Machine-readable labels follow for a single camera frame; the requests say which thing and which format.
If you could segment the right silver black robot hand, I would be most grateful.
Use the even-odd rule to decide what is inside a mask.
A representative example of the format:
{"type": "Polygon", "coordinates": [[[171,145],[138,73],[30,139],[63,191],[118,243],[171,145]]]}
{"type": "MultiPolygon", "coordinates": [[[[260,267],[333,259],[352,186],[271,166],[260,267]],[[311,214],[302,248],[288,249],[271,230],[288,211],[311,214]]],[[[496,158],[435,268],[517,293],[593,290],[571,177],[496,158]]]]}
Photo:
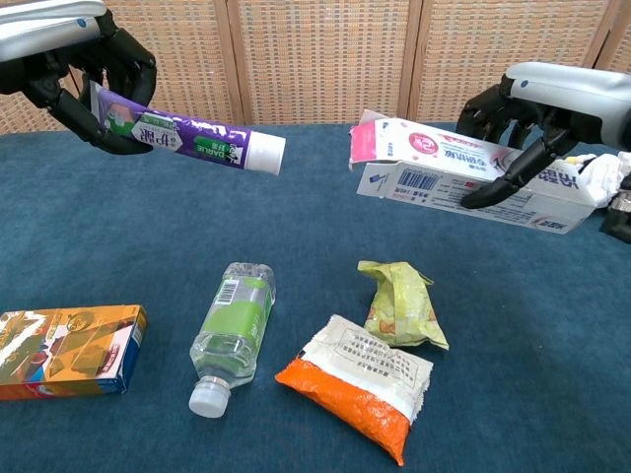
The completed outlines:
{"type": "Polygon", "coordinates": [[[518,149],[533,127],[542,136],[495,180],[466,195],[460,205],[482,209],[517,193],[577,144],[630,150],[630,76],[625,73],[544,62],[510,66],[501,81],[470,99],[456,133],[497,144],[511,128],[508,146],[518,149]]]}

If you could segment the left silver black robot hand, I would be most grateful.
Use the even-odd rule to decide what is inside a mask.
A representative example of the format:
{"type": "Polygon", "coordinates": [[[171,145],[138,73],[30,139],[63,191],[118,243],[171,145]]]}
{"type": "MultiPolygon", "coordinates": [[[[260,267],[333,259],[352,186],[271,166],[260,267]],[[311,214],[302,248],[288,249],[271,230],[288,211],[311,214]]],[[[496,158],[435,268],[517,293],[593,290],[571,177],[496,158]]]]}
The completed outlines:
{"type": "Polygon", "coordinates": [[[155,56],[119,27],[102,1],[20,1],[1,9],[1,93],[23,94],[80,139],[114,155],[151,146],[109,131],[93,116],[92,84],[148,104],[155,56]]]}

